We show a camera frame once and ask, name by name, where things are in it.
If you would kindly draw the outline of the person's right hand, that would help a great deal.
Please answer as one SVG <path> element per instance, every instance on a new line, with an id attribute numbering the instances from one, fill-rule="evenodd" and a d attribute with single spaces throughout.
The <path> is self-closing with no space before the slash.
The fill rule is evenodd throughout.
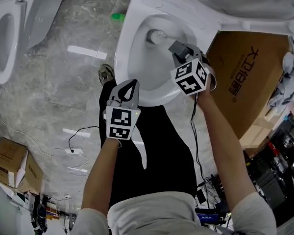
<path id="1" fill-rule="evenodd" d="M 213 91 L 217 85 L 215 71 L 210 66 L 207 66 L 206 69 L 209 71 L 209 76 L 210 76 L 209 91 Z"/>

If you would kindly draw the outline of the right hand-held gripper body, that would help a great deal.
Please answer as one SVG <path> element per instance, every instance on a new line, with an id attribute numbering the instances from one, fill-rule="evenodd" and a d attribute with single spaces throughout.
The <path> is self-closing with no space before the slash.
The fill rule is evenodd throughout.
<path id="1" fill-rule="evenodd" d="M 190 53 L 186 59 L 173 57 L 175 69 L 171 71 L 171 78 L 185 95 L 192 95 L 207 89 L 209 71 L 203 62 L 202 51 L 192 44 L 184 45 Z"/>

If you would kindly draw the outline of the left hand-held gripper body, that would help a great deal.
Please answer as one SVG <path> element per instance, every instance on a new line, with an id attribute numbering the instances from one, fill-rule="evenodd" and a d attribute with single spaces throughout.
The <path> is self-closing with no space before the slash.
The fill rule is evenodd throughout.
<path id="1" fill-rule="evenodd" d="M 106 136 L 112 139 L 129 140 L 141 110 L 134 101 L 108 100 L 103 115 L 106 120 Z"/>

